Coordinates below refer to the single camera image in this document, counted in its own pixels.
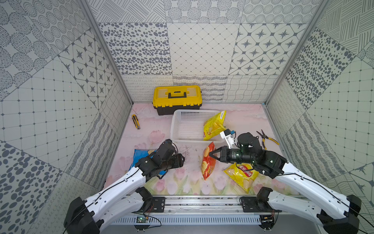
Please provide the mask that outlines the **red chips bag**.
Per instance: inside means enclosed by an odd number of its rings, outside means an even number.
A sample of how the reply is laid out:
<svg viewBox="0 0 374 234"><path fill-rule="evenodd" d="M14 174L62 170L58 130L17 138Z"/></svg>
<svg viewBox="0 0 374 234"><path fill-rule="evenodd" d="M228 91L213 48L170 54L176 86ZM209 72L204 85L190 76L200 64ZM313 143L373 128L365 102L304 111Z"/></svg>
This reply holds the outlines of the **red chips bag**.
<svg viewBox="0 0 374 234"><path fill-rule="evenodd" d="M204 150L203 152L203 159L201 163L201 172L203 179L206 180L213 172L215 165L216 165L216 159L209 156L209 153L216 150L214 142L211 142Z"/></svg>

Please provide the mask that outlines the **blue chips bag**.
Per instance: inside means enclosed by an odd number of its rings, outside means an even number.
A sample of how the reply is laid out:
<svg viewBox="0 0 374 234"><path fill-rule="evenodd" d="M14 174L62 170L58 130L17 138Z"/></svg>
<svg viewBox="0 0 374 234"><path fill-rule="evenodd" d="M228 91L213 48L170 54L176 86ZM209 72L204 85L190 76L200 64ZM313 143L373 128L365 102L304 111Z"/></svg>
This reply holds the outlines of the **blue chips bag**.
<svg viewBox="0 0 374 234"><path fill-rule="evenodd" d="M154 152L154 150L140 150L135 149L133 154L133 161L130 165L130 169L135 166L135 164L142 158L147 157L149 154Z"/></svg>

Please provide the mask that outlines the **white plastic basket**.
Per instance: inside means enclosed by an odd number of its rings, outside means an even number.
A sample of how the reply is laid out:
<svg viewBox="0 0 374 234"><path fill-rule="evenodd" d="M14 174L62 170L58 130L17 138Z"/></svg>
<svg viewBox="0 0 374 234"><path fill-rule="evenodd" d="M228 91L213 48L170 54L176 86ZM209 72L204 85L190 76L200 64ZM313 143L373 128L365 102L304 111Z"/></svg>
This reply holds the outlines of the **white plastic basket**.
<svg viewBox="0 0 374 234"><path fill-rule="evenodd" d="M171 123L171 139L184 143L207 143L208 140L204 140L204 125L216 115L224 117L226 114L218 110L176 110Z"/></svg>

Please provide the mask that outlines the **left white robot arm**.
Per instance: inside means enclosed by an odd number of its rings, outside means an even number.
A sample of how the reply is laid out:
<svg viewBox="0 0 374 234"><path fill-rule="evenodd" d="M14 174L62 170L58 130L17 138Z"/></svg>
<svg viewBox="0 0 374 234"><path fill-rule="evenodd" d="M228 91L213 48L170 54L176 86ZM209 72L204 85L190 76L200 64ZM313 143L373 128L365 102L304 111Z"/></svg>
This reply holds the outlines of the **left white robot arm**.
<svg viewBox="0 0 374 234"><path fill-rule="evenodd" d="M63 223L64 233L99 234L125 215L151 211L153 196L145 188L146 182L154 177L161 179L160 172L181 168L184 162L172 140L165 140L110 187L87 199L73 200Z"/></svg>

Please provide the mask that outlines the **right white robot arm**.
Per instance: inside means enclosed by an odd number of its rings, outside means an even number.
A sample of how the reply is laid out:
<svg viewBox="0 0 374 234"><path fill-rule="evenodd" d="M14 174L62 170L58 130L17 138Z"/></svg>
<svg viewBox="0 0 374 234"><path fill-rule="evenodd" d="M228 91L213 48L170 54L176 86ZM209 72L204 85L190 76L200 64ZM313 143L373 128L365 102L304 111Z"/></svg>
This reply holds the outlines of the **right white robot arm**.
<svg viewBox="0 0 374 234"><path fill-rule="evenodd" d="M256 198L240 199L244 209L256 206L261 212L287 212L305 218L321 226L329 234L357 234L361 199L355 195L345 196L312 179L286 158L266 150L257 137L244 133L235 140L233 132L225 130L221 137L227 142L209 153L209 156L224 163L251 164L254 171L282 182L306 199L298 199L262 187Z"/></svg>

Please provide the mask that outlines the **yellow Lay's chips bag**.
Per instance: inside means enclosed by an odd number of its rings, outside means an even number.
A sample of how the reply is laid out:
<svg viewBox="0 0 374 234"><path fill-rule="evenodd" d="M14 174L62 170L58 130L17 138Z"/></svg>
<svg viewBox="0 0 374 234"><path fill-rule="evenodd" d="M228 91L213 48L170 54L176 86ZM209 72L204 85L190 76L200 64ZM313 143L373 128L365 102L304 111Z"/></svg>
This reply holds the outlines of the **yellow Lay's chips bag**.
<svg viewBox="0 0 374 234"><path fill-rule="evenodd" d="M256 171L252 164L249 163L235 163L224 170L224 173L239 185L247 194L250 192L255 179L259 172Z"/></svg>

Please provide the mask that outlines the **yellow black utility knife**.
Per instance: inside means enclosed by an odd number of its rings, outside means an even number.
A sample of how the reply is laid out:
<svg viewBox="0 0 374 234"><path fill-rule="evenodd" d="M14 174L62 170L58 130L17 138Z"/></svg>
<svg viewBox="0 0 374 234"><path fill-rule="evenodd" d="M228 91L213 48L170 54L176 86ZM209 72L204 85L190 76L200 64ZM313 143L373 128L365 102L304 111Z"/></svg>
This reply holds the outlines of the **yellow black utility knife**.
<svg viewBox="0 0 374 234"><path fill-rule="evenodd" d="M131 116L131 119L132 119L132 121L133 121L133 123L134 123L136 129L140 130L141 127L140 127L140 123L139 123L139 120L138 120L137 115L133 114L133 115Z"/></svg>

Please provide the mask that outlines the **yellow black toolbox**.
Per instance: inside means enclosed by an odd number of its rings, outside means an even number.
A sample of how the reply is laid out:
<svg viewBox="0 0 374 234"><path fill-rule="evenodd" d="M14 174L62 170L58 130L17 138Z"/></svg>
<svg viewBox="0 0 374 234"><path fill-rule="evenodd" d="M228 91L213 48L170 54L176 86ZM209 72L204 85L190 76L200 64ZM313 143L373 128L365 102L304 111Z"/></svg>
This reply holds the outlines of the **yellow black toolbox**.
<svg viewBox="0 0 374 234"><path fill-rule="evenodd" d="M199 86L163 86L154 90L153 107L158 115L173 115L179 109L197 109L202 106Z"/></svg>

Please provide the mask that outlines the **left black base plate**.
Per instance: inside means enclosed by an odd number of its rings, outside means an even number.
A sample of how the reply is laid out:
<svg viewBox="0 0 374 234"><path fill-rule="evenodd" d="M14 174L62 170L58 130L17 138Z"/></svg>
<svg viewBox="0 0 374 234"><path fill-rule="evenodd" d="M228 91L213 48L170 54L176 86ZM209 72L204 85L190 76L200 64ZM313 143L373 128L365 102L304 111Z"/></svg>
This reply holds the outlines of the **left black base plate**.
<svg viewBox="0 0 374 234"><path fill-rule="evenodd" d="M165 210L165 197L153 197L146 213L163 213Z"/></svg>

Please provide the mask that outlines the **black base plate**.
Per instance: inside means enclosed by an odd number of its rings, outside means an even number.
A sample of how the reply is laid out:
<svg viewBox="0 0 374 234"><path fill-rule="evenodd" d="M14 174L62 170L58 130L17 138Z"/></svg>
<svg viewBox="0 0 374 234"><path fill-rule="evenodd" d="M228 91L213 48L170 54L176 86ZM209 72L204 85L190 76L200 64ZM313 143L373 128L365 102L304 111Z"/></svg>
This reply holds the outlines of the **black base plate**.
<svg viewBox="0 0 374 234"><path fill-rule="evenodd" d="M281 212L281 210L273 209L267 201L258 200L256 197L240 197L239 203L244 213Z"/></svg>
<svg viewBox="0 0 374 234"><path fill-rule="evenodd" d="M163 213L165 210L165 197L153 197L146 213Z"/></svg>

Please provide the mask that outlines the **yellow handled pliers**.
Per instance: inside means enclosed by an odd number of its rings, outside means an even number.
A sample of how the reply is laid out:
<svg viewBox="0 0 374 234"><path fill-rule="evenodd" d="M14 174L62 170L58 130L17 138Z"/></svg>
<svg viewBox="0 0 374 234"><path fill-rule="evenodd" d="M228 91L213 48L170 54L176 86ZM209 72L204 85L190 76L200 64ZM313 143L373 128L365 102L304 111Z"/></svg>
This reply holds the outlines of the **yellow handled pliers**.
<svg viewBox="0 0 374 234"><path fill-rule="evenodd" d="M275 140L275 139L273 139L273 138L267 136L267 135L264 133L263 130L261 130L261 132L257 131L257 133L258 133L259 136L262 138L262 147L263 147L264 150L267 149L267 147L266 147L266 145L265 145L265 141L266 141L266 139L267 139L267 140L270 140L270 141L272 141L272 142L274 142L274 143L276 143L277 145L280 145L280 143L279 143L277 140Z"/></svg>

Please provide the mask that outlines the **aluminium mounting rail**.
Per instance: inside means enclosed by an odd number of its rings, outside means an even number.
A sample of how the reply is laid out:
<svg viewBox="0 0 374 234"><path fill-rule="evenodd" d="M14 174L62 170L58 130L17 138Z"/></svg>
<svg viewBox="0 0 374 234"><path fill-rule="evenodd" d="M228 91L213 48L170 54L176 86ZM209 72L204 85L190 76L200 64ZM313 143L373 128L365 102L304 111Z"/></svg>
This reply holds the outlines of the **aluminium mounting rail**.
<svg viewBox="0 0 374 234"><path fill-rule="evenodd" d="M89 197L84 201L84 205L88 211L93 213L95 221L103 220L105 224L112 224L119 218L131 214L140 213L147 215L151 201L151 195L142 196L135 192L130 196L120 198L117 202L109 204L108 199ZM319 226L323 225L321 221L325 212L315 203L304 199L286 196L272 191L271 193L258 194L258 200L267 201L269 205L275 210L281 212L291 213L299 217L305 218L316 223ZM239 212L244 213L242 206L237 198L166 198L165 210L163 213L210 213L211 215L223 214L225 212Z"/></svg>

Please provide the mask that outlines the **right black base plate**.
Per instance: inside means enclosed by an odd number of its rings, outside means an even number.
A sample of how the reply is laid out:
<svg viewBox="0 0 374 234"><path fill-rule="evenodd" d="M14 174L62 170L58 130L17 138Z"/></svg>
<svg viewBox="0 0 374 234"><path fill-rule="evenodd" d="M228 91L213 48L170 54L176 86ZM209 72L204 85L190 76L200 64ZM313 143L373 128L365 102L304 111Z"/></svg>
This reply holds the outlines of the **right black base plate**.
<svg viewBox="0 0 374 234"><path fill-rule="evenodd" d="M281 212L281 210L273 209L267 201L258 200L256 197L240 197L239 203L244 213Z"/></svg>

